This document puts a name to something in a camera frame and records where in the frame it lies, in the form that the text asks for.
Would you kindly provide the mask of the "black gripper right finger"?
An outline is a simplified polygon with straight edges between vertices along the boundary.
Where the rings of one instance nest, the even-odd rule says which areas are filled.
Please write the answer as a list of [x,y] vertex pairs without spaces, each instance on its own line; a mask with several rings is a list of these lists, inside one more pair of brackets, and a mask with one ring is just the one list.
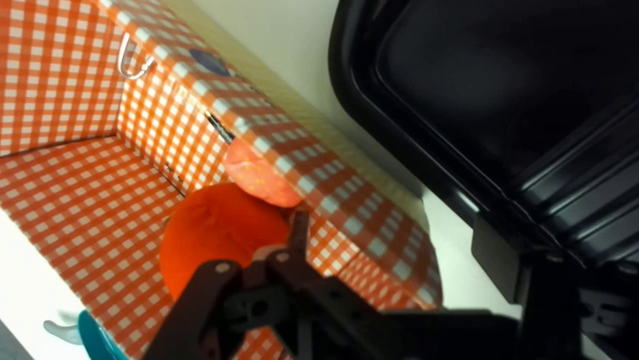
[[472,224],[470,255],[508,305],[520,305],[518,360],[584,360],[590,340],[610,360],[639,360],[636,279],[582,267],[554,246]]

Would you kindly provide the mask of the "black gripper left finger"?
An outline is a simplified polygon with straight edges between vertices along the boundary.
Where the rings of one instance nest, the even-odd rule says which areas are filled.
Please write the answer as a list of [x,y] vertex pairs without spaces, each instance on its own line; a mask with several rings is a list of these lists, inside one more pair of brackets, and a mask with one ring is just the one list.
[[269,328],[293,360],[315,360],[305,263],[309,215],[295,210],[287,245],[241,268],[203,263],[171,306],[141,360],[231,360],[245,334]]

